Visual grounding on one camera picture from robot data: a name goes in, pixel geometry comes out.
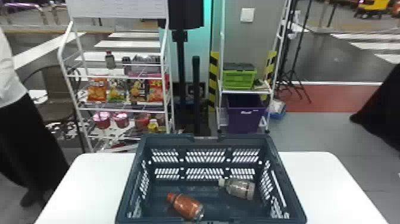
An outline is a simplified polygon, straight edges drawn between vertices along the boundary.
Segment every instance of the red floor stripe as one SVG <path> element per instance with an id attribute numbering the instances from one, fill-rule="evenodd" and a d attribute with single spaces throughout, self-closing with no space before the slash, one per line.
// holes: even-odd
<path id="1" fill-rule="evenodd" d="M 283 91 L 280 96 L 286 103 L 288 112 L 356 112 L 378 87 L 306 85 L 305 89 L 311 97 L 311 104 L 305 97 L 299 99 L 294 90 L 292 90 L 293 95 Z"/>

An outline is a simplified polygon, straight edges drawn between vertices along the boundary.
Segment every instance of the purple bin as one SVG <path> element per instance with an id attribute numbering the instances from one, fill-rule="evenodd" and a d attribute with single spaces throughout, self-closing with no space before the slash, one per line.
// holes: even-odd
<path id="1" fill-rule="evenodd" d="M 257 132 L 261 116 L 265 112 L 265 106 L 258 94 L 229 94 L 227 109 L 228 132 L 237 134 Z"/>

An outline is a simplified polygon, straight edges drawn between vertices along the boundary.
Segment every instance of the yellow vehicle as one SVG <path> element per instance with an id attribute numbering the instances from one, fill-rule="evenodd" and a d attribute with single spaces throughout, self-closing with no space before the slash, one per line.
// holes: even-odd
<path id="1" fill-rule="evenodd" d="M 359 0 L 354 17 L 361 15 L 361 18 L 371 18 L 373 15 L 378 15 L 378 18 L 381 19 L 382 14 L 385 13 L 388 8 L 389 1 L 390 0 Z"/>

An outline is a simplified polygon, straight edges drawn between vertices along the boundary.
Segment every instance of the green storage box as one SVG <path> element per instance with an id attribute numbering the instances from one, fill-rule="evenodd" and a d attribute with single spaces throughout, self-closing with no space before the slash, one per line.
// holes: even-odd
<path id="1" fill-rule="evenodd" d="M 224 89 L 251 89 L 256 74 L 257 70 L 252 64 L 224 63 Z"/>

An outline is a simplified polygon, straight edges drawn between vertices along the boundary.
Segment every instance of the yellow and black striped tape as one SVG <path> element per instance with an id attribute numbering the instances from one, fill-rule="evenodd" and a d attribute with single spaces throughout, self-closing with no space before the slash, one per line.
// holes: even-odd
<path id="1" fill-rule="evenodd" d="M 210 53 L 210 69 L 208 81 L 208 111 L 215 111 L 215 104 L 217 102 L 217 79 L 218 79 L 218 59 L 220 53 L 212 51 Z"/>
<path id="2" fill-rule="evenodd" d="M 277 52 L 276 51 L 270 51 L 268 52 L 267 56 L 267 61 L 266 61 L 266 66 L 264 69 L 264 78 L 267 80 L 268 84 L 272 83 L 272 78 L 274 74 L 274 69 L 275 69 L 275 60 L 274 58 L 276 57 Z M 267 95 L 261 95 L 261 100 L 264 101 L 267 99 Z"/>

